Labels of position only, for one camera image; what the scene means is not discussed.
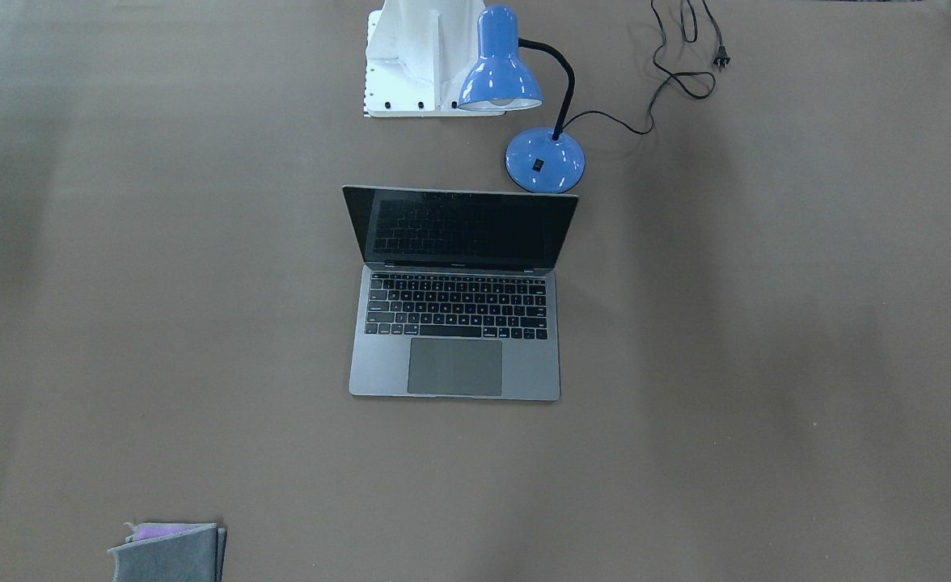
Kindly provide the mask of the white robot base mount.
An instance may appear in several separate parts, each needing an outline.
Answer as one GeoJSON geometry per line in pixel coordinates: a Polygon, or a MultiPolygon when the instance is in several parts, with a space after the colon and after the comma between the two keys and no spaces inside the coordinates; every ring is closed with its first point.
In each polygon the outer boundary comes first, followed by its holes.
{"type": "Polygon", "coordinates": [[[460,109],[483,1],[387,1],[368,16],[362,111],[373,118],[486,117],[460,109]]]}

